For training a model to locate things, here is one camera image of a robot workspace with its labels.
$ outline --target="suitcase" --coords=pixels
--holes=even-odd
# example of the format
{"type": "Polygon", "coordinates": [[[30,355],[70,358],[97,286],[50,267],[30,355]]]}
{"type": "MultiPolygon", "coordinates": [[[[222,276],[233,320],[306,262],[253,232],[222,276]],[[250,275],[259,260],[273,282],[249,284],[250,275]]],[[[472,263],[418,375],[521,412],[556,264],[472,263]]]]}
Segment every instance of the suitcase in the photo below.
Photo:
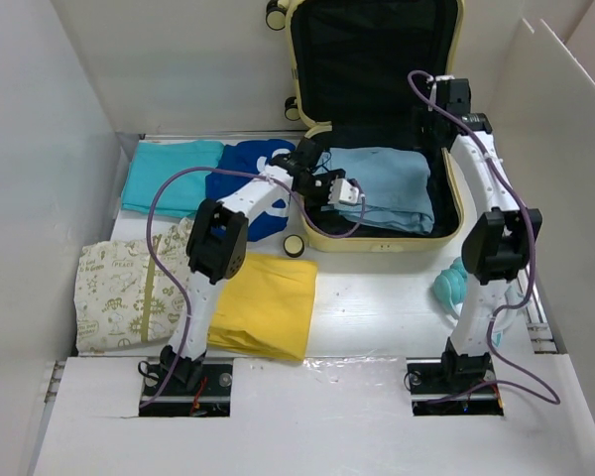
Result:
{"type": "MultiPolygon", "coordinates": [[[[272,1],[267,23],[287,29],[295,98],[285,104],[309,128],[306,136],[345,149],[391,147],[422,152],[434,212],[428,235],[362,225],[351,237],[327,238],[303,226],[308,244],[326,252],[424,251],[447,244],[462,224],[463,205],[447,151],[424,133],[423,106],[408,85],[413,69],[447,74],[458,38],[462,0],[272,1]]],[[[323,231],[353,223],[334,210],[310,209],[323,231]]]]}

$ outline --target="light blue folded shirt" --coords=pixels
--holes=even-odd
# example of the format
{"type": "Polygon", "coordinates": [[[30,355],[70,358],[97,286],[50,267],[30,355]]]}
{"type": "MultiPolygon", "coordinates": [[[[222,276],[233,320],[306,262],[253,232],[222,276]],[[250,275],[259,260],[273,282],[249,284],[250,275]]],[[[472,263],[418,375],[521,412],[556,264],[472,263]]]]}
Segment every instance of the light blue folded shirt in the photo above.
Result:
{"type": "MultiPolygon", "coordinates": [[[[434,227],[434,212],[427,194],[429,166],[419,152],[372,147],[330,150],[322,156],[330,169],[343,169],[357,179],[366,194],[363,223],[379,228],[426,235],[434,227]]],[[[335,205],[349,221],[357,222],[361,206],[335,205]]]]}
{"type": "MultiPolygon", "coordinates": [[[[223,144],[216,141],[166,145],[140,142],[121,194],[121,207],[148,213],[155,194],[167,179],[191,167],[215,168],[223,149],[223,144]]],[[[205,200],[208,174],[194,172],[177,178],[161,195],[156,213],[180,218],[194,214],[205,200]]]]}

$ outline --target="purple cable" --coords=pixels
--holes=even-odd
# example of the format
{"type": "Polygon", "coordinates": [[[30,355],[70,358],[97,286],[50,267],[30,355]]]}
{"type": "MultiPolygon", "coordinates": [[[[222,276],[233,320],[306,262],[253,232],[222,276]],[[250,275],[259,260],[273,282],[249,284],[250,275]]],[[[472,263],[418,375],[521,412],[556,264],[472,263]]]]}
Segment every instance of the purple cable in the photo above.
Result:
{"type": "Polygon", "coordinates": [[[182,332],[182,339],[180,340],[180,347],[178,348],[177,355],[175,355],[175,360],[172,362],[172,365],[170,366],[170,369],[168,370],[168,373],[166,374],[166,377],[163,380],[163,382],[161,383],[161,385],[159,386],[159,389],[157,390],[157,392],[152,397],[150,397],[148,400],[146,400],[145,402],[140,404],[139,405],[140,409],[153,403],[158,397],[161,396],[161,393],[163,392],[166,385],[170,381],[170,378],[172,377],[174,368],[177,366],[177,363],[179,362],[179,356],[185,346],[185,342],[187,341],[187,335],[189,334],[189,326],[191,325],[191,301],[189,300],[189,296],[187,295],[187,290],[185,289],[185,286],[183,286],[182,283],[175,277],[175,275],[173,275],[168,270],[168,268],[166,268],[166,266],[161,262],[161,260],[157,256],[157,252],[155,251],[154,244],[152,243],[152,222],[155,217],[157,203],[159,202],[161,195],[163,195],[164,191],[166,191],[166,188],[168,188],[168,186],[170,186],[170,184],[173,181],[175,181],[176,179],[178,179],[179,177],[182,177],[187,174],[191,174],[192,172],[211,172],[211,173],[215,173],[215,174],[222,174],[224,176],[244,177],[247,179],[257,179],[257,180],[270,180],[270,181],[276,183],[277,185],[281,186],[284,190],[286,190],[289,193],[291,198],[295,201],[295,203],[297,203],[299,211],[304,216],[306,223],[308,223],[308,225],[313,230],[315,230],[317,233],[320,233],[321,235],[326,236],[327,238],[337,239],[337,238],[347,238],[347,237],[351,236],[357,230],[357,228],[359,228],[359,226],[361,225],[361,222],[364,220],[364,215],[366,214],[366,196],[364,195],[364,191],[361,188],[361,186],[359,185],[359,183],[357,182],[357,180],[353,180],[353,183],[359,189],[359,195],[361,197],[361,214],[359,215],[359,221],[357,221],[357,223],[355,223],[355,225],[353,225],[353,227],[346,233],[342,233],[341,235],[330,235],[330,234],[325,233],[324,231],[320,230],[311,221],[311,219],[308,217],[308,214],[306,213],[306,209],[304,208],[304,205],[302,204],[299,195],[296,192],[294,192],[293,190],[291,190],[291,188],[289,186],[287,186],[285,183],[282,183],[281,181],[279,181],[276,178],[257,176],[255,174],[247,174],[246,172],[226,171],[223,169],[215,169],[212,167],[192,167],[190,169],[185,169],[183,171],[180,171],[180,172],[174,174],[173,176],[171,176],[170,178],[168,178],[164,182],[164,184],[161,185],[161,187],[159,188],[159,190],[155,194],[155,197],[152,200],[152,204],[150,205],[150,211],[148,212],[148,223],[146,225],[146,243],[148,245],[148,252],[150,253],[150,256],[154,260],[155,264],[159,267],[159,269],[161,271],[164,272],[164,274],[170,279],[170,281],[172,281],[175,284],[175,286],[178,288],[178,290],[182,293],[182,296],[185,299],[185,307],[187,309],[187,314],[186,314],[186,318],[185,318],[185,328],[183,329],[183,332],[182,332]]]}
{"type": "Polygon", "coordinates": [[[500,183],[500,185],[503,186],[503,188],[507,191],[507,193],[512,196],[512,198],[518,205],[518,208],[520,209],[521,216],[525,220],[525,223],[527,225],[527,239],[529,241],[529,256],[530,256],[530,266],[531,266],[531,271],[528,273],[529,279],[528,279],[528,283],[527,283],[527,289],[525,291],[525,297],[518,304],[503,304],[494,310],[494,312],[492,314],[492,318],[489,321],[489,327],[487,328],[487,345],[488,345],[491,353],[494,356],[496,356],[499,360],[501,360],[502,362],[506,363],[507,365],[515,368],[516,370],[519,370],[519,371],[523,372],[524,374],[530,376],[536,382],[538,382],[543,387],[545,387],[553,396],[553,398],[550,399],[547,396],[539,394],[538,392],[535,392],[523,385],[516,384],[515,382],[509,382],[506,380],[493,380],[493,381],[482,382],[478,385],[475,385],[474,387],[472,387],[471,389],[469,389],[465,392],[461,392],[460,394],[448,395],[447,397],[443,397],[442,399],[427,401],[427,403],[429,403],[429,404],[443,404],[443,403],[458,399],[460,397],[463,397],[465,395],[470,395],[473,392],[476,392],[477,390],[483,389],[485,387],[502,384],[502,385],[508,385],[508,386],[523,390],[523,391],[525,391],[535,397],[538,397],[539,399],[542,399],[545,402],[548,402],[550,404],[559,405],[561,403],[559,395],[555,392],[555,390],[547,382],[545,382],[543,379],[538,377],[536,374],[525,369],[524,367],[521,367],[520,365],[515,364],[514,362],[511,362],[506,357],[503,357],[498,352],[498,350],[496,350],[496,348],[494,347],[494,344],[492,342],[492,333],[494,330],[494,323],[496,322],[496,317],[498,316],[498,314],[505,309],[519,309],[519,308],[525,306],[529,302],[529,300],[531,299],[531,297],[534,293],[534,286],[536,283],[536,237],[534,236],[534,228],[532,226],[532,221],[531,221],[531,218],[529,217],[529,212],[527,210],[527,207],[525,206],[523,201],[520,199],[520,197],[518,196],[516,191],[503,178],[502,174],[500,173],[500,171],[498,170],[498,168],[492,161],[489,151],[485,147],[485,144],[483,144],[483,141],[480,140],[480,138],[476,135],[476,133],[474,131],[472,131],[471,128],[467,124],[465,124],[463,121],[461,121],[459,118],[457,118],[453,114],[450,114],[449,112],[442,109],[441,107],[438,107],[436,104],[433,104],[431,100],[429,100],[427,97],[425,97],[425,95],[418,90],[417,85],[415,84],[415,76],[418,76],[418,75],[425,77],[425,79],[433,80],[432,75],[426,71],[422,71],[420,69],[411,71],[408,74],[408,84],[410,85],[410,88],[413,90],[415,95],[418,96],[418,98],[421,101],[423,101],[425,104],[427,104],[429,107],[431,107],[438,114],[447,118],[449,121],[453,122],[463,132],[465,132],[465,134],[467,134],[472,139],[472,141],[474,141],[474,143],[480,149],[483,156],[484,157],[486,156],[485,163],[487,164],[490,171],[494,175],[494,178],[500,183]]]}

